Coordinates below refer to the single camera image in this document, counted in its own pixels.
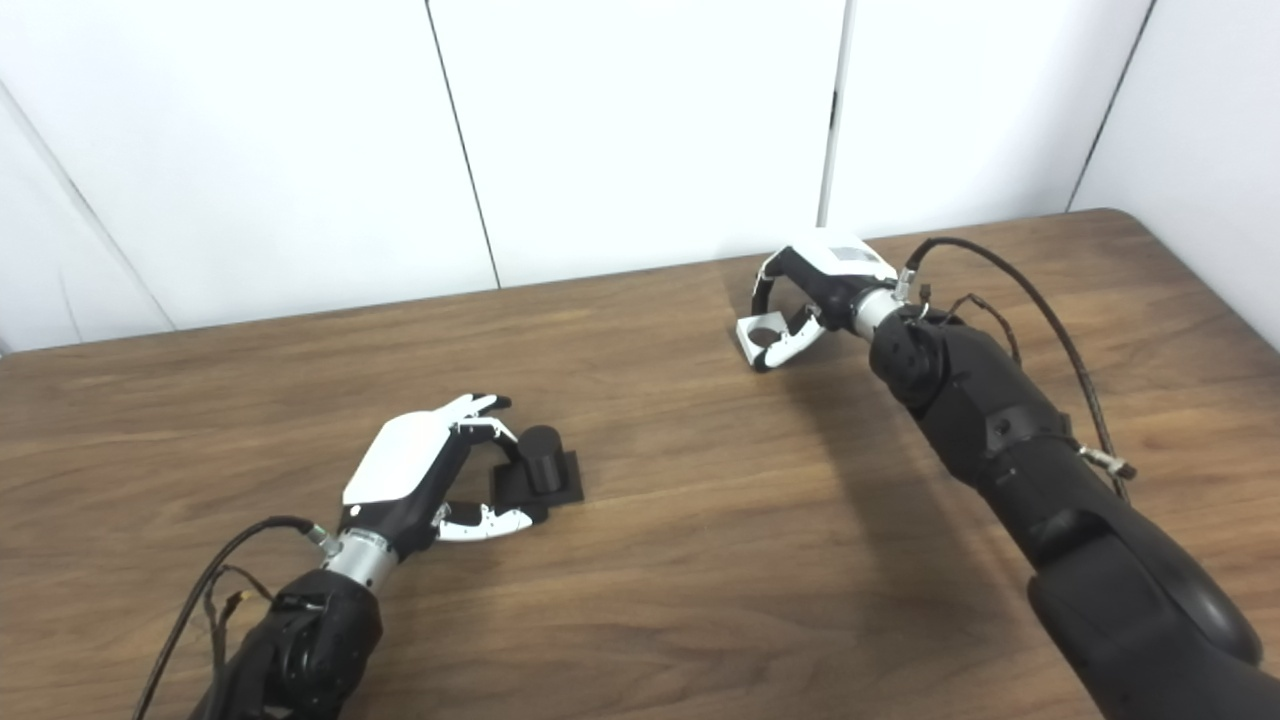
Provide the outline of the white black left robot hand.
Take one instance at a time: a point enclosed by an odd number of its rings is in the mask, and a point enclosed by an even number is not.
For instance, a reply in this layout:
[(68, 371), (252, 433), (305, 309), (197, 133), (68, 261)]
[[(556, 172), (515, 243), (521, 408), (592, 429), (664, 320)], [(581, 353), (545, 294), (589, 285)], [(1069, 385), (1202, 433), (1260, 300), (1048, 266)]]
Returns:
[(342, 534), (376, 536), (399, 561), (438, 541), (468, 543), (512, 536), (545, 523), (538, 505), (449, 502), (474, 447), (494, 443), (515, 461), (515, 433), (493, 414), (502, 395), (465, 393), (426, 411), (385, 421), (342, 493)]

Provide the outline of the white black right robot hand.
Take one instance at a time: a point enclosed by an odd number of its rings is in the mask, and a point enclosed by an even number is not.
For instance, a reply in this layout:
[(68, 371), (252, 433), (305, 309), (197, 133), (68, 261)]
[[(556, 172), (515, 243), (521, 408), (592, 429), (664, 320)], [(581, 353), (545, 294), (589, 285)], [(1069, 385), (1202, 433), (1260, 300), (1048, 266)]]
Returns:
[[(806, 299), (791, 316), (771, 309), (772, 290), (782, 279)], [(767, 373), (827, 333), (847, 332), (872, 342), (882, 322), (905, 304), (897, 290), (897, 270), (856, 236), (835, 246), (817, 236), (796, 240), (760, 265), (750, 314), (736, 320), (736, 336), (751, 369)]]

